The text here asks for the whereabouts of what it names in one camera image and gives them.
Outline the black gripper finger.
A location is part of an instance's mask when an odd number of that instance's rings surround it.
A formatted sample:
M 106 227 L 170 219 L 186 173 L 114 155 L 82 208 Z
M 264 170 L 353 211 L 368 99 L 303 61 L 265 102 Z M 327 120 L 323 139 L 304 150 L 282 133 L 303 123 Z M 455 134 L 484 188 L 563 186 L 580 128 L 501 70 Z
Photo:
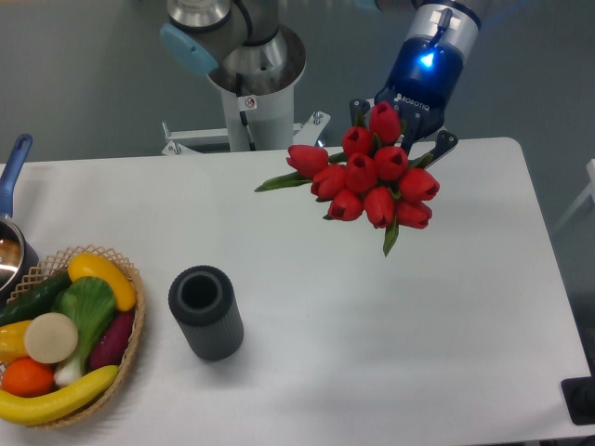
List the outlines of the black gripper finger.
M 439 131 L 435 140 L 435 145 L 429 152 L 430 160 L 427 163 L 427 167 L 437 163 L 446 154 L 452 151 L 457 144 L 458 137 L 454 133 L 448 130 Z
M 365 98 L 354 98 L 350 101 L 350 119 L 352 126 L 367 128 L 366 114 L 370 111 L 370 102 Z

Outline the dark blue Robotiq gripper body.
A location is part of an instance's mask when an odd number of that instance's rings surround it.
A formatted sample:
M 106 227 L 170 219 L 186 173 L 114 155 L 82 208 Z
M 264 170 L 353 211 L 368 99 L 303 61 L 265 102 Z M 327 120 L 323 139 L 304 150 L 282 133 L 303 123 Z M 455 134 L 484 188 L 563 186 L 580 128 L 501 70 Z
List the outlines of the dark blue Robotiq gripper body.
M 415 140 L 428 137 L 444 123 L 444 111 L 463 69 L 461 54 L 411 38 L 401 47 L 384 86 L 374 97 L 399 109 L 408 124 L 419 120 Z

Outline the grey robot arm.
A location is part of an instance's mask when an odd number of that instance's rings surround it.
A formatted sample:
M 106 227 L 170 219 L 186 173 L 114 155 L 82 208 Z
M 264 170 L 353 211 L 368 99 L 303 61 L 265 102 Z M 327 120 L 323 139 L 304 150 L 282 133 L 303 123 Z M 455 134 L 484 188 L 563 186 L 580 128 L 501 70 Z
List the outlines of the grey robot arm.
M 371 99 L 350 102 L 367 113 L 382 101 L 405 121 L 411 150 L 437 133 L 435 155 L 456 138 L 443 131 L 444 111 L 483 26 L 487 1 L 415 1 L 416 14 L 386 83 Z M 271 151 L 313 143 L 315 120 L 294 126 L 294 86 L 305 71 L 303 42 L 279 21 L 276 1 L 170 1 L 160 30 L 168 52 L 218 89 L 232 151 Z

